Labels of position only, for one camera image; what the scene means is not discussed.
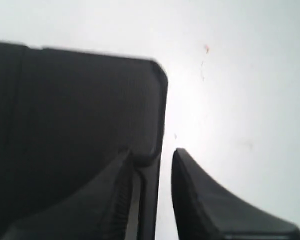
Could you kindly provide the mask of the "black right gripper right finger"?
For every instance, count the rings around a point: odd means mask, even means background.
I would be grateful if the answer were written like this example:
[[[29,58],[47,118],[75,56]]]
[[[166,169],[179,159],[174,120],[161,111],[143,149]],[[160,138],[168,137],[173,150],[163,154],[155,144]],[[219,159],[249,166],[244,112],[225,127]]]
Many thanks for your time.
[[[240,199],[184,149],[172,157],[171,196],[181,240],[300,240],[300,229]]]

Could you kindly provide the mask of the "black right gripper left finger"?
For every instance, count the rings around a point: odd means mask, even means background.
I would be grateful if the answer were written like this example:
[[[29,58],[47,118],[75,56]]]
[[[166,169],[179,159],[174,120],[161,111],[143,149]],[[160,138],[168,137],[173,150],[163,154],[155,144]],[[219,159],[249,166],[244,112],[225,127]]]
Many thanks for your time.
[[[61,202],[14,222],[4,240],[123,240],[133,193],[133,153],[124,149]]]

